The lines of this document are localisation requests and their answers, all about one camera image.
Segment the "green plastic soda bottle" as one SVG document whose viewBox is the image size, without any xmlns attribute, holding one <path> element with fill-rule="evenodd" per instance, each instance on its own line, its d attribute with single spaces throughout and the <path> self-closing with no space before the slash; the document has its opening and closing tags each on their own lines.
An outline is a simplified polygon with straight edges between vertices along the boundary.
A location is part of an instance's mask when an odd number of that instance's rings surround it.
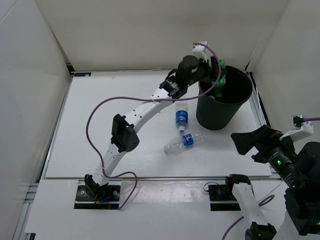
<svg viewBox="0 0 320 240">
<path fill-rule="evenodd" d="M 226 85 L 226 62 L 224 59 L 219 60 L 220 66 L 221 66 L 221 74 L 219 82 L 216 84 L 214 88 L 214 97 L 215 98 L 221 98 L 223 94 L 223 88 Z"/>
</svg>

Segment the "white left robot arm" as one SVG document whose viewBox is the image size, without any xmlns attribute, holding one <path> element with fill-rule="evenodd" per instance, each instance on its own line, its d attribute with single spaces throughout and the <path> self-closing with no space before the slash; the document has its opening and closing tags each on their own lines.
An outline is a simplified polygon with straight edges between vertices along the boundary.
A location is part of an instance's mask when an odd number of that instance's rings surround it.
<svg viewBox="0 0 320 240">
<path fill-rule="evenodd" d="M 113 179 L 112 172 L 123 156 L 140 143 L 138 132 L 143 125 L 161 110 L 179 101 L 194 83 L 211 83 L 221 75 L 222 67 L 218 57 L 212 56 L 209 60 L 204 60 L 193 55 L 185 56 L 148 99 L 140 98 L 141 104 L 132 111 L 113 117 L 110 144 L 105 155 L 101 154 L 89 136 L 89 126 L 94 113 L 108 100 L 100 102 L 90 113 L 85 128 L 87 141 L 100 159 L 96 171 L 84 177 L 86 193 L 95 201 L 103 199 L 107 195 L 107 185 Z"/>
</svg>

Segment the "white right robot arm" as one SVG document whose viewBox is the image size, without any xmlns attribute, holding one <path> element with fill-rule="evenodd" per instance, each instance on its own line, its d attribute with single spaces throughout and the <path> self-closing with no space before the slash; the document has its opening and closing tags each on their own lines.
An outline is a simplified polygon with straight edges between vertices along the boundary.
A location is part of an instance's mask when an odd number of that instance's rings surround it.
<svg viewBox="0 0 320 240">
<path fill-rule="evenodd" d="M 311 122 L 301 123 L 295 130 L 282 133 L 263 125 L 252 132 L 232 133 L 231 138 L 240 155 L 252 148 L 256 163 L 270 164 L 286 183 L 285 216 L 276 229 L 266 219 L 254 196 L 246 175 L 231 174 L 226 178 L 224 193 L 239 204 L 248 228 L 247 240 L 303 240 L 320 233 L 320 144 L 311 141 L 299 153 L 294 142 L 313 134 Z"/>
</svg>

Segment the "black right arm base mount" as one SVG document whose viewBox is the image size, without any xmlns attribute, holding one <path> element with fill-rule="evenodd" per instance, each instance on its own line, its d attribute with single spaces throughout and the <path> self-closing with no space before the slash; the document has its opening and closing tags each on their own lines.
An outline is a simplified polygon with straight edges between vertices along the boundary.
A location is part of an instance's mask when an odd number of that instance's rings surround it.
<svg viewBox="0 0 320 240">
<path fill-rule="evenodd" d="M 211 212 L 234 212 L 240 211 L 241 208 L 232 194 L 235 184 L 251 184 L 248 176 L 243 174 L 230 174 L 225 177 L 225 183 L 208 182 L 203 186 L 203 190 L 209 194 Z"/>
</svg>

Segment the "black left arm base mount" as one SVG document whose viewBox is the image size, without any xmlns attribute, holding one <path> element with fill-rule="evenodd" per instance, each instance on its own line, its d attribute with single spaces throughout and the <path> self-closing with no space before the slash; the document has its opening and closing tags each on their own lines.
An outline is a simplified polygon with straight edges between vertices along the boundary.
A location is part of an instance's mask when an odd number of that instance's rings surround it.
<svg viewBox="0 0 320 240">
<path fill-rule="evenodd" d="M 86 192 L 84 184 L 77 186 L 74 209 L 78 210 L 117 210 L 120 205 L 121 183 L 109 182 L 105 190 L 97 197 L 91 197 Z"/>
</svg>

